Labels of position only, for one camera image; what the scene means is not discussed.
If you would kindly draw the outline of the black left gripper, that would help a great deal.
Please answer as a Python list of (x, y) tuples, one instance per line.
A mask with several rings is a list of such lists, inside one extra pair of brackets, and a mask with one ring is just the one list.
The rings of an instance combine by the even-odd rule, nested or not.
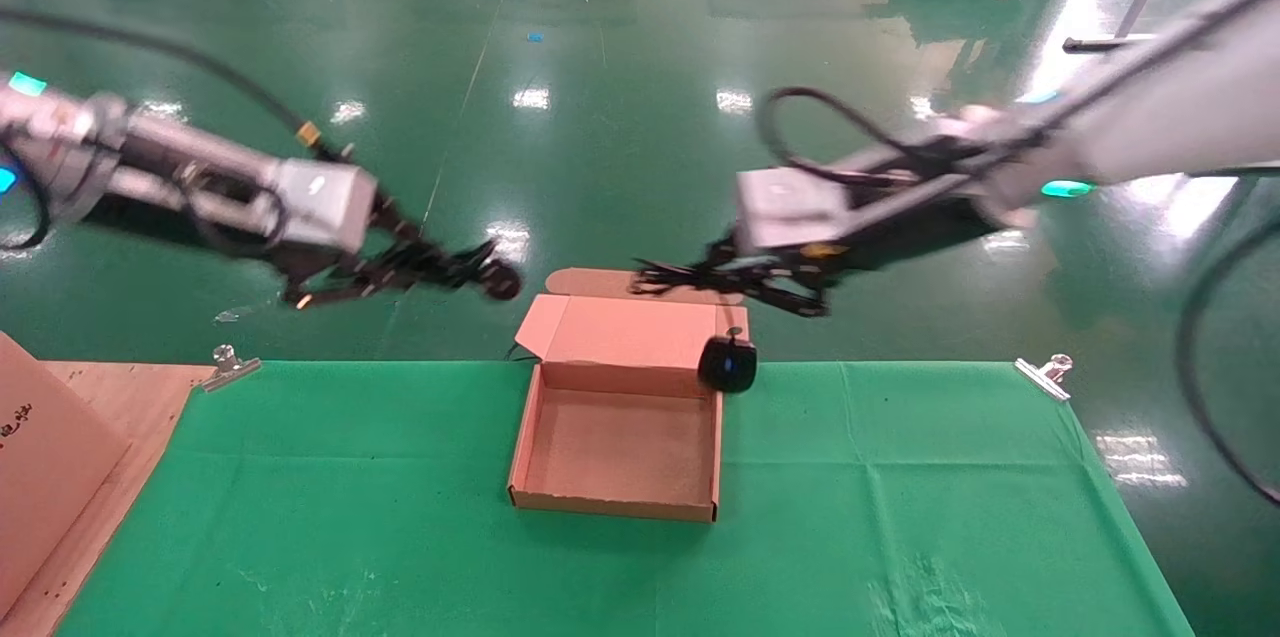
[[(355, 208), (340, 226), (353, 228), (353, 248), (285, 242), (273, 251), (271, 265), (284, 278), (284, 304), (294, 310), (319, 308), (371, 298), (379, 292), (408, 292), (421, 283), (454, 292), (474, 281), (472, 271), (488, 271), (498, 263), (493, 240), (463, 251), (447, 251), (435, 242), (422, 240), (420, 228), (407, 223), (385, 196), (375, 196), (369, 207)], [(389, 248), (371, 257), (362, 255), (370, 233), (390, 237)]]

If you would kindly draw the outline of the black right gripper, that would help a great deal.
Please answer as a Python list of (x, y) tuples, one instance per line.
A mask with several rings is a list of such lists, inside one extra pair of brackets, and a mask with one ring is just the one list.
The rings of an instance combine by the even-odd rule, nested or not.
[[(873, 260), (849, 242), (804, 240), (794, 246), (763, 248), (749, 240), (728, 240), (716, 249), (716, 257), (689, 265), (640, 260), (632, 274), (632, 295), (666, 295), (677, 289), (716, 292), (719, 295), (746, 295), (762, 304), (804, 318), (829, 313), (826, 290), (838, 285), (851, 272), (872, 271)], [(788, 280), (800, 290), (776, 285)]]

